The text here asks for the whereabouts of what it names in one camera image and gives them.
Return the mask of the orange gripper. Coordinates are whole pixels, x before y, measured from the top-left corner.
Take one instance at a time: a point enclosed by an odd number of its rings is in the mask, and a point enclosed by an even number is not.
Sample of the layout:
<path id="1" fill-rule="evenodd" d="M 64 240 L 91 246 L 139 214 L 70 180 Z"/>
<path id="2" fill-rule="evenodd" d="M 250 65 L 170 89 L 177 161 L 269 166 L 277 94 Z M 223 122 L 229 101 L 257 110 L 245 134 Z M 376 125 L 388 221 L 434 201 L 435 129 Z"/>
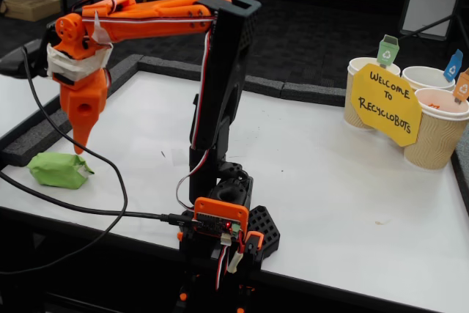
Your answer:
<path id="1" fill-rule="evenodd" d="M 59 73 L 53 73 L 52 78 L 61 84 L 60 104 L 62 110 L 70 117 L 73 139 L 81 145 L 75 145 L 75 152 L 81 154 L 100 113 L 105 108 L 108 75 L 105 69 L 99 69 L 80 81 L 71 81 Z"/>

